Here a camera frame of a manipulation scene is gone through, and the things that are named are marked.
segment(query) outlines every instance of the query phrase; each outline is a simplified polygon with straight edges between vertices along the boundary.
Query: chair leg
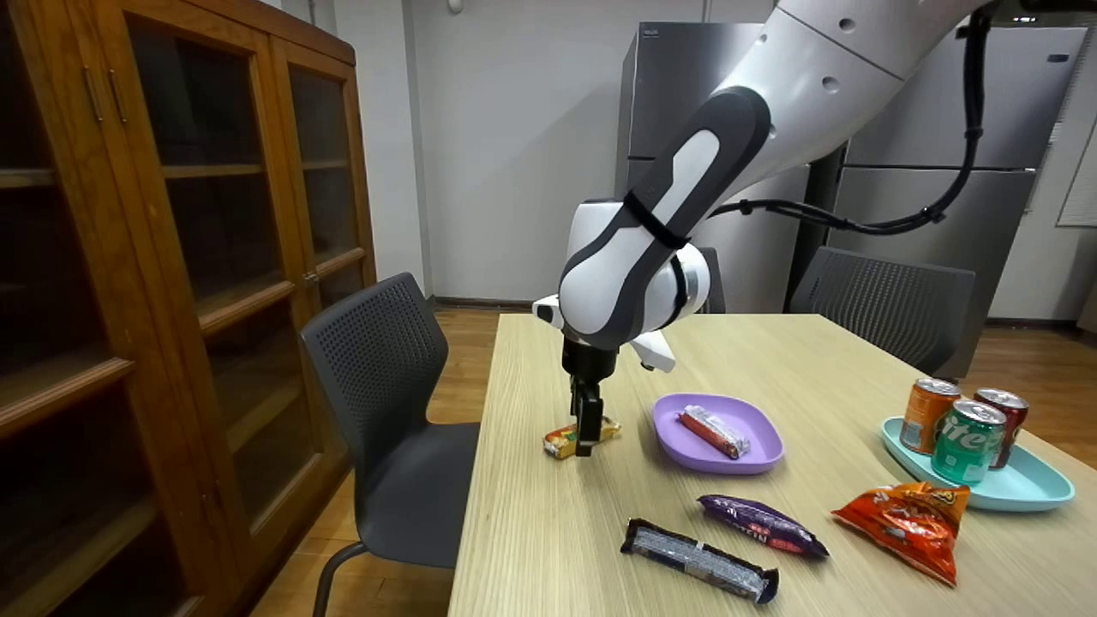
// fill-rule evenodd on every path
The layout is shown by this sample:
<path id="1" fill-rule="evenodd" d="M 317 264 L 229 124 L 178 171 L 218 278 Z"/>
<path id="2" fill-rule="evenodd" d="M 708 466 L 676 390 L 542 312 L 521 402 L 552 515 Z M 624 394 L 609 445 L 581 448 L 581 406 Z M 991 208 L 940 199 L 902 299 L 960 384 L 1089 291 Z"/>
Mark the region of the chair leg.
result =
<path id="1" fill-rule="evenodd" d="M 353 544 L 343 544 L 336 557 L 329 557 L 329 563 L 322 565 L 319 584 L 317 584 L 311 617 L 326 617 L 329 613 L 329 592 L 334 592 L 336 571 L 345 560 L 362 557 L 362 551 L 368 551 L 368 544 L 353 541 Z"/>

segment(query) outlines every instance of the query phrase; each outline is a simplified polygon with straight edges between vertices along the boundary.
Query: red soda can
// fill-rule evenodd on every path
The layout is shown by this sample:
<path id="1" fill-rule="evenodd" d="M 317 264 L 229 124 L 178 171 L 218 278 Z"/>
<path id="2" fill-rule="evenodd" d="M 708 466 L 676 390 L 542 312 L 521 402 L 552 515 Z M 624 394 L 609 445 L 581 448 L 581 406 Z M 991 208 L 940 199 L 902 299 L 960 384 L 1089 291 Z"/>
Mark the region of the red soda can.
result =
<path id="1" fill-rule="evenodd" d="M 974 390 L 974 402 L 984 402 L 1004 414 L 1000 445 L 996 445 L 996 455 L 991 460 L 991 469 L 1000 469 L 1008 466 L 1008 454 L 1014 448 L 1014 440 L 1027 420 L 1027 406 L 1024 399 L 1000 388 L 980 388 Z"/>

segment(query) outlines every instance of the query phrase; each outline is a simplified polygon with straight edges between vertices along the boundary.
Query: soda can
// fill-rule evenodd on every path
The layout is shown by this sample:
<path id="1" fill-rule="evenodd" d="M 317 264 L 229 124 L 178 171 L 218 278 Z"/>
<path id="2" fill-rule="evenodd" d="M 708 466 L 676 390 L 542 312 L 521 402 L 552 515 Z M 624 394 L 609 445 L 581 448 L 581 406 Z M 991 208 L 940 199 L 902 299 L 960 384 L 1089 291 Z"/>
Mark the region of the soda can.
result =
<path id="1" fill-rule="evenodd" d="M 919 378 L 906 402 L 897 443 L 910 445 L 912 454 L 932 454 L 940 421 L 951 414 L 956 399 L 960 399 L 956 384 Z"/>
<path id="2" fill-rule="evenodd" d="M 988 478 L 1004 431 L 1004 414 L 991 406 L 960 399 L 932 448 L 932 472 L 974 487 Z"/>
<path id="3" fill-rule="evenodd" d="M 1000 390 L 1000 388 L 980 388 L 980 390 L 974 390 L 974 402 L 984 402 L 1004 414 L 1000 445 L 996 445 L 996 455 L 991 460 L 991 469 L 1000 469 L 1000 466 L 1008 466 L 1008 454 L 1014 448 L 1018 431 L 1027 420 L 1027 406 L 1024 406 L 1024 399 Z"/>

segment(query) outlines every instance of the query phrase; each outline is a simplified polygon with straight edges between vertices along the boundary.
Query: green can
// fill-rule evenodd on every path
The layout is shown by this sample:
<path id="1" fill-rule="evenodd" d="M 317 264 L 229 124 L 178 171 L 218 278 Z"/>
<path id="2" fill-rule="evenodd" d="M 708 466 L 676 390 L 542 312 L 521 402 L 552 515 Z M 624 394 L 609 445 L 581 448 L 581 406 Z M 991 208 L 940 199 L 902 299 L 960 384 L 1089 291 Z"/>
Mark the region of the green can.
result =
<path id="1" fill-rule="evenodd" d="M 996 455 L 1000 431 L 1004 414 L 996 410 L 960 399 L 940 424 L 932 472 L 960 487 L 980 485 Z"/>

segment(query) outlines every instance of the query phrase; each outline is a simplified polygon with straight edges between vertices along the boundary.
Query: robotic arm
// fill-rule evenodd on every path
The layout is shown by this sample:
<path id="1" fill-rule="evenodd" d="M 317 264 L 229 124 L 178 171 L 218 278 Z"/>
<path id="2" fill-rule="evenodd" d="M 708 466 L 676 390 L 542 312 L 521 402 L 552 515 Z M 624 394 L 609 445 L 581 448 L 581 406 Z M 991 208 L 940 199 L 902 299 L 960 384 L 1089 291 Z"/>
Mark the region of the robotic arm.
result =
<path id="1" fill-rule="evenodd" d="M 761 42 L 665 146 L 619 203 L 582 203 L 558 294 L 535 312 L 567 334 L 577 454 L 590 455 L 599 381 L 635 343 L 670 367 L 659 328 L 699 308 L 708 278 L 690 235 L 756 178 L 815 163 L 858 134 L 919 70 L 921 55 L 988 0 L 783 0 Z"/>

